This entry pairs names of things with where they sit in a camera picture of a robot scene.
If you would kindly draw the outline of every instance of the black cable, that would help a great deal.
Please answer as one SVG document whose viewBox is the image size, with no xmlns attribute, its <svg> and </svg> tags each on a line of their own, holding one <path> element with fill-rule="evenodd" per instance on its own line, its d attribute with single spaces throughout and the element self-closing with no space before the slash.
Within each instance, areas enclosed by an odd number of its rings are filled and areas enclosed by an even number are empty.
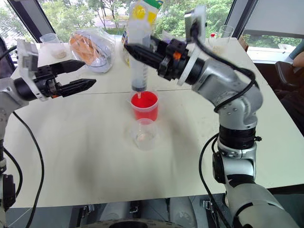
<svg viewBox="0 0 304 228">
<path fill-rule="evenodd" d="M 205 189 L 206 189 L 206 191 L 207 191 L 207 193 L 208 193 L 208 195 L 209 195 L 209 197 L 210 197 L 211 202 L 213 203 L 214 209 L 218 212 L 218 215 L 220 216 L 220 218 L 221 218 L 221 220 L 223 221 L 223 223 L 225 224 L 225 226 L 226 226 L 227 228 L 231 228 L 231 226 L 230 226 L 229 223 L 227 222 L 226 218 L 224 217 L 222 211 L 219 209 L 218 204 L 217 204 L 216 201 L 214 200 L 214 198 L 213 198 L 213 196 L 212 196 L 212 194 L 211 194 L 211 192 L 210 192 L 210 190 L 209 190 L 209 188 L 208 188 L 208 186 L 207 186 L 207 184 L 206 184 L 206 182 L 205 182 L 205 180 L 204 180 L 203 173 L 202 173 L 202 170 L 201 170 L 201 163 L 202 163 L 202 159 L 203 159 L 204 152 L 205 152 L 207 146 L 209 145 L 209 143 L 210 143 L 213 139 L 216 139 L 218 136 L 219 136 L 219 133 L 217 133 L 217 134 L 215 134 L 214 136 L 212 136 L 212 137 L 206 142 L 206 144 L 204 145 L 204 147 L 203 147 L 203 149 L 202 149 L 202 151 L 201 151 L 201 153 L 200 153 L 200 156 L 199 156 L 199 174 L 200 174 L 200 175 L 199 175 L 199 176 L 200 176 L 200 179 L 201 179 L 201 181 L 203 182 L 203 185 L 204 185 L 204 187 L 205 187 Z"/>
<path fill-rule="evenodd" d="M 41 153 L 41 150 L 40 150 L 40 147 L 36 141 L 36 138 L 33 134 L 33 132 L 31 131 L 31 129 L 29 128 L 29 126 L 15 113 L 13 112 L 13 114 L 15 115 L 15 117 L 26 127 L 26 129 L 28 130 L 30 136 L 32 137 L 35 145 L 36 145 L 36 148 L 38 150 L 38 153 L 39 153 L 39 157 L 40 157 L 40 162 L 41 162 L 41 180 L 40 180 L 40 184 L 39 184 L 39 188 L 38 188 L 38 191 L 37 191 L 37 194 L 36 194 L 36 198 L 35 198 L 35 202 L 34 202 L 34 205 L 33 205 L 33 209 L 32 209 L 32 212 L 30 214 L 30 217 L 29 217 L 29 220 L 28 220 L 28 223 L 26 225 L 26 228 L 29 228 L 31 223 L 32 223 L 32 220 L 34 218 L 34 214 L 35 214 L 35 211 L 36 211 L 36 207 L 37 207 L 37 203 L 38 203 L 38 199 L 39 199 L 39 195 L 40 195 L 40 192 L 41 192 L 41 188 L 42 188 L 42 184 L 43 184 L 43 180 L 44 180 L 44 162 L 43 162 L 43 158 L 42 158 L 42 153 Z"/>
<path fill-rule="evenodd" d="M 218 220 L 219 218 L 218 218 L 218 216 L 217 216 L 216 213 L 217 213 L 217 211 L 214 212 L 214 217 L 215 217 L 216 226 L 217 226 L 217 228 L 220 228 L 220 226 L 219 226 L 219 220 Z"/>
<path fill-rule="evenodd" d="M 15 50 L 17 48 L 17 46 L 13 46 L 10 49 L 6 50 L 2 56 L 0 56 L 0 60 L 3 59 L 6 55 L 8 55 L 11 51 Z"/>
<path fill-rule="evenodd" d="M 8 152 L 7 149 L 5 149 L 5 147 L 3 148 L 4 153 L 11 159 L 11 161 L 14 163 L 14 165 L 16 166 L 18 173 L 19 173 L 19 184 L 18 184 L 18 188 L 16 191 L 16 197 L 19 195 L 19 192 L 21 190 L 22 187 L 22 183 L 23 183 L 23 175 L 22 175 L 22 170 L 18 164 L 18 162 L 16 161 L 16 159 L 13 157 L 13 155 L 11 155 L 10 152 Z"/>
<path fill-rule="evenodd" d="M 213 153 L 215 153 L 214 145 L 215 145 L 215 143 L 217 142 L 217 140 L 218 140 L 218 137 L 215 137 L 215 139 L 214 139 L 213 142 L 212 142 L 211 148 L 212 148 L 212 152 L 213 152 Z"/>
<path fill-rule="evenodd" d="M 222 103 L 218 104 L 215 108 L 214 111 L 217 113 L 219 111 L 219 109 L 232 102 L 233 100 L 241 97 L 242 95 L 244 95 L 253 85 L 255 85 L 258 88 L 258 84 L 256 82 L 256 77 L 255 74 L 248 69 L 245 68 L 239 68 L 238 66 L 234 65 L 233 63 L 230 63 L 229 61 L 221 58 L 220 56 L 214 54 L 212 51 L 210 51 L 208 48 L 206 48 L 200 41 L 199 41 L 199 27 L 198 27 L 198 23 L 194 22 L 191 26 L 190 29 L 190 33 L 191 36 L 193 37 L 196 45 L 203 51 L 205 52 L 207 55 L 209 55 L 210 57 L 214 58 L 215 60 L 222 62 L 226 65 L 228 65 L 229 67 L 231 67 L 233 70 L 236 70 L 244 75 L 246 75 L 249 79 L 250 79 L 250 83 L 240 92 L 238 92 L 237 94 L 233 95 L 231 98 L 223 101 Z"/>
</svg>

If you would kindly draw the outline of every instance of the syringe barrel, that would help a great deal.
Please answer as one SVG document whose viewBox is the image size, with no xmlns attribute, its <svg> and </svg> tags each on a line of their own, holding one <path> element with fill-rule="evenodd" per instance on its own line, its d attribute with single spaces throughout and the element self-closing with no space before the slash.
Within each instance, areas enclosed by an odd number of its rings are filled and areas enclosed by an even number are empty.
<svg viewBox="0 0 304 228">
<path fill-rule="evenodd" d="M 147 21 L 133 20 L 129 22 L 128 44 L 141 44 L 150 46 L 151 28 Z M 135 60 L 131 55 L 129 58 L 131 68 L 132 89 L 137 92 L 145 91 L 147 88 L 148 66 Z"/>
</svg>

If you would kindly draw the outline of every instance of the chair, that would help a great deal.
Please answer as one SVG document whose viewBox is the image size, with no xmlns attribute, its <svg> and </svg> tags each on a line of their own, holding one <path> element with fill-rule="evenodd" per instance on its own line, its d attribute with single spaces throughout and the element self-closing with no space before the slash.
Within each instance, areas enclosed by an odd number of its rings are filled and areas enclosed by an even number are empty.
<svg viewBox="0 0 304 228">
<path fill-rule="evenodd" d="M 304 86 L 304 67 L 293 67 L 286 62 L 275 63 L 283 90 L 294 91 Z"/>
</svg>

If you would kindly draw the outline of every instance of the red liquid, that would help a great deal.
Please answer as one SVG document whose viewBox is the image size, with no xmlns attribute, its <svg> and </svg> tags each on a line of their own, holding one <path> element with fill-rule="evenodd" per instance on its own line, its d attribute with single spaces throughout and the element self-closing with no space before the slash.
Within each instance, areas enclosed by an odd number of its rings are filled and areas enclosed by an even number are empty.
<svg viewBox="0 0 304 228">
<path fill-rule="evenodd" d="M 131 99 L 131 103 L 139 108 L 149 108 L 153 106 L 157 102 L 157 100 L 158 98 L 154 93 L 144 91 L 141 94 L 141 98 L 138 98 L 137 94 L 134 94 L 134 96 Z M 133 110 L 135 113 L 135 118 L 137 120 L 142 118 L 147 118 L 155 121 L 157 119 L 158 105 L 156 105 L 155 108 L 150 110 L 149 112 L 140 112 L 135 109 Z"/>
</svg>

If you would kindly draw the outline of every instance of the clear plastic cup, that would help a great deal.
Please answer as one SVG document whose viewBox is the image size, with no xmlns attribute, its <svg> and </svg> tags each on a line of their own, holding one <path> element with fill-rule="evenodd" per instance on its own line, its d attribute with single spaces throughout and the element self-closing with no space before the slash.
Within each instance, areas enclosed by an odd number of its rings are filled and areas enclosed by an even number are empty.
<svg viewBox="0 0 304 228">
<path fill-rule="evenodd" d="M 230 38 L 233 35 L 234 28 L 229 25 L 222 25 L 219 27 L 218 33 L 217 33 L 217 38 L 215 45 L 213 46 L 213 52 L 221 55 L 225 47 L 228 45 Z"/>
<path fill-rule="evenodd" d="M 63 42 L 59 40 L 56 33 L 47 33 L 41 36 L 40 40 L 54 58 L 60 59 L 67 55 Z"/>
<path fill-rule="evenodd" d="M 143 151 L 154 148 L 157 135 L 157 125 L 150 119 L 137 120 L 131 130 L 131 136 L 135 144 Z"/>
</svg>

